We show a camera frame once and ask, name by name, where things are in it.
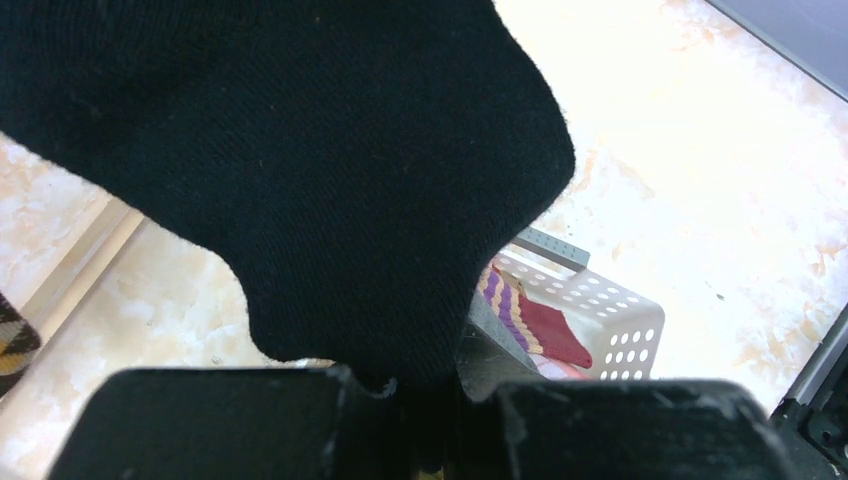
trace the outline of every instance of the marble table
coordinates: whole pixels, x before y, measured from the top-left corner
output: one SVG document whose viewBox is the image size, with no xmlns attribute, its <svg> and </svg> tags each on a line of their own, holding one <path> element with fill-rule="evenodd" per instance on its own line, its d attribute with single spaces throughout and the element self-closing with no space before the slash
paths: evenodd
<svg viewBox="0 0 848 480">
<path fill-rule="evenodd" d="M 848 301 L 848 104 L 701 0 L 497 0 L 578 151 L 535 224 L 657 301 L 654 376 L 773 408 Z M 2 142 L 0 290 L 36 288 L 107 195 Z M 39 478 L 137 365 L 268 365 L 215 255 L 145 223 L 0 404 L 0 477 Z"/>
</svg>

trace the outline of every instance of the wooden strip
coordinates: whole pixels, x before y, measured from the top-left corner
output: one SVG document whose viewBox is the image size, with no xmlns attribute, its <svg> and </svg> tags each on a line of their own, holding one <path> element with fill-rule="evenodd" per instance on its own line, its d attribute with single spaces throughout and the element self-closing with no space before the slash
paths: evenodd
<svg viewBox="0 0 848 480">
<path fill-rule="evenodd" d="M 43 344 L 70 316 L 143 219 L 138 211 L 111 199 L 21 308 L 21 315 L 38 331 Z"/>
</svg>

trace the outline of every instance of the brown plaid fabric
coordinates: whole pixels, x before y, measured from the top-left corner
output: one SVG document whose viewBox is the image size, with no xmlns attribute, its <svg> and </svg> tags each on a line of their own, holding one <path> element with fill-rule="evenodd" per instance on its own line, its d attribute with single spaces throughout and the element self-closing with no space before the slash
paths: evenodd
<svg viewBox="0 0 848 480">
<path fill-rule="evenodd" d="M 23 377 L 40 347 L 38 332 L 0 293 L 0 397 Z"/>
</svg>

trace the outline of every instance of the white basket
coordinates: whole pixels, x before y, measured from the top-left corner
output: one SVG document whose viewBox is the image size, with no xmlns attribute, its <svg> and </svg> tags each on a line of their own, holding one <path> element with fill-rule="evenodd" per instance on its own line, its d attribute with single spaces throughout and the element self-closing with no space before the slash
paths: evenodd
<svg viewBox="0 0 848 480">
<path fill-rule="evenodd" d="M 521 281 L 529 299 L 565 313 L 592 354 L 592 368 L 578 369 L 599 380 L 649 378 L 665 324 L 662 307 L 591 270 L 558 273 L 529 256 L 502 250 L 493 262 Z"/>
</svg>

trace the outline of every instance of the black sock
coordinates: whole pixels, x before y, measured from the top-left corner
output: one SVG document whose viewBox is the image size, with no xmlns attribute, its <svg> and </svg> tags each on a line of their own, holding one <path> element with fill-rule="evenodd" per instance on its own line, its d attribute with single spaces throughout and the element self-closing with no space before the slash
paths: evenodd
<svg viewBox="0 0 848 480">
<path fill-rule="evenodd" d="M 485 263 L 573 174 L 490 0 L 2 0 L 0 24 L 0 130 L 219 254 L 279 360 L 443 381 Z"/>
</svg>

